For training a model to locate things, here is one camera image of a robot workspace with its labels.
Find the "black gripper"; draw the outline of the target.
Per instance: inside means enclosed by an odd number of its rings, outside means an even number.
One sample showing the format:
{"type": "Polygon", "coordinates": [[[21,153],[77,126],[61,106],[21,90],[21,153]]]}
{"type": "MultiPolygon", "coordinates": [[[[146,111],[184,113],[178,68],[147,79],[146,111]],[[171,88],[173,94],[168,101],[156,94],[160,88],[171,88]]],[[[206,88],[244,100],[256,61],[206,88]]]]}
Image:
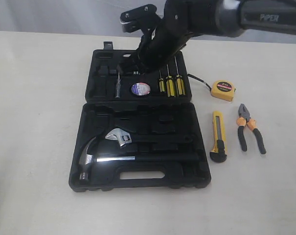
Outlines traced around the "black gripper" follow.
{"type": "Polygon", "coordinates": [[[152,34],[145,35],[132,57],[122,57],[117,64],[120,75],[146,74],[159,70],[181,50],[191,33],[175,24],[161,22],[152,34]]]}

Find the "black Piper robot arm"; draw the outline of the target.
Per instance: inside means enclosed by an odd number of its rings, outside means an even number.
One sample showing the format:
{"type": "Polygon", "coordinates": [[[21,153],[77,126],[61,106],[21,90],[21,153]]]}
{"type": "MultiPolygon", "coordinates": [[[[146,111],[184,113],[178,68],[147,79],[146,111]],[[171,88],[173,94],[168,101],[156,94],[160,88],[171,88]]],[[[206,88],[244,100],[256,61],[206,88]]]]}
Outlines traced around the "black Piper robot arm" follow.
{"type": "Polygon", "coordinates": [[[162,16],[146,4],[123,12],[120,22],[124,32],[140,30],[142,37],[117,70],[151,73],[193,37],[236,38],[249,29],[296,35],[296,0],[168,0],[162,16]]]}

